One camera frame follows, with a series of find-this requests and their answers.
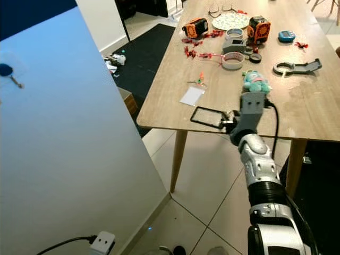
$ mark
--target teal stuffed toy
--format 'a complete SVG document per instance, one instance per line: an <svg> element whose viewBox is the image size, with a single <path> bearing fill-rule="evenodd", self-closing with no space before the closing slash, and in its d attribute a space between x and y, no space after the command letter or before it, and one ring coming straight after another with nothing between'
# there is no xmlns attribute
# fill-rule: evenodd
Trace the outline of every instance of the teal stuffed toy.
<svg viewBox="0 0 340 255"><path fill-rule="evenodd" d="M270 86L268 81L257 71L246 71L242 74L244 76L243 87L250 92L264 92L268 94L270 92Z"/></svg>

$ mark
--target white plate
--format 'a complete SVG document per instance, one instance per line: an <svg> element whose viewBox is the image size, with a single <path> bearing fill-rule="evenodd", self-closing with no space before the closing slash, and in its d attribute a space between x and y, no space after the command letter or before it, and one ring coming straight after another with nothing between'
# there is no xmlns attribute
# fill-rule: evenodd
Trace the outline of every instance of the white plate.
<svg viewBox="0 0 340 255"><path fill-rule="evenodd" d="M249 25L250 18L242 13L224 13L219 17L214 18L212 25L221 30L228 30L232 28L245 28Z"/></svg>

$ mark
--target wooden table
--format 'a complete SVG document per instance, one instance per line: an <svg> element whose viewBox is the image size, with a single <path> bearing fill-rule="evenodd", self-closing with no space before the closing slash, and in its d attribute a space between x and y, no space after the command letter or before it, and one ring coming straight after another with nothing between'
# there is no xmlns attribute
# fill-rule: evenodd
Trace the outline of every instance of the wooden table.
<svg viewBox="0 0 340 255"><path fill-rule="evenodd" d="M197 79L203 71L208 89L197 105L230 111L240 108L242 71L257 70L273 88L269 99L278 107L278 135L292 140L286 188L293 196L307 140L340 141L340 60L304 0L260 0L256 4L251 0L227 1L235 2L233 7L247 11L250 17L262 15L271 22L269 39L260 49L260 64L246 61L240 70L227 71L215 61L187 58L184 55L186 45L181 42L182 26L194 18L204 17L209 21L211 31L209 7L217 3L221 10L222 2L226 1L188 1L140 111L138 124L148 128L177 130L171 179L171 192L174 192L188 131L221 133L190 122L195 107L179 102L188 89L186 82ZM297 35L295 41L308 43L309 47L303 50L294 45L281 44L277 39L281 30L293 30ZM198 53L221 53L223 41L224 37L208 38L195 50ZM315 58L320 58L322 69L314 75L282 78L272 72L273 65L279 61L305 63ZM264 110L258 133L264 137L274 136L273 110Z"/></svg>

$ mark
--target blue timer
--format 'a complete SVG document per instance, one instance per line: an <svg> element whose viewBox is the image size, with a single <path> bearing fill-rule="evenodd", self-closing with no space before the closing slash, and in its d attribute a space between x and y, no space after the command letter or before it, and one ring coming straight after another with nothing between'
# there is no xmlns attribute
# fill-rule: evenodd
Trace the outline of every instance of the blue timer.
<svg viewBox="0 0 340 255"><path fill-rule="evenodd" d="M293 31L283 30L278 33L278 39L282 43L291 43L295 39Z"/></svg>

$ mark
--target dark rug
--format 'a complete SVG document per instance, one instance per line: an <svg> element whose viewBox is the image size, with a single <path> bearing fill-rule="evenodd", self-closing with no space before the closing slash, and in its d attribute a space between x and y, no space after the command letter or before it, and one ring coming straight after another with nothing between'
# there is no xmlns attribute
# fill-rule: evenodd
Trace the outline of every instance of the dark rug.
<svg viewBox="0 0 340 255"><path fill-rule="evenodd" d="M294 201L304 214L317 241L322 255L338 254L340 217L337 212L340 189L340 166L338 156L340 143L309 141L306 152L312 164L303 164ZM288 160L280 177L285 183ZM298 216L294 219L302 239L307 242L306 232Z"/></svg>
<svg viewBox="0 0 340 255"><path fill-rule="evenodd" d="M120 76L113 79L118 87L133 94L138 110L132 118L141 137L146 135L150 129L139 127L136 119L174 31L173 27L158 24L115 51L115 54L125 55L126 62L115 73Z"/></svg>

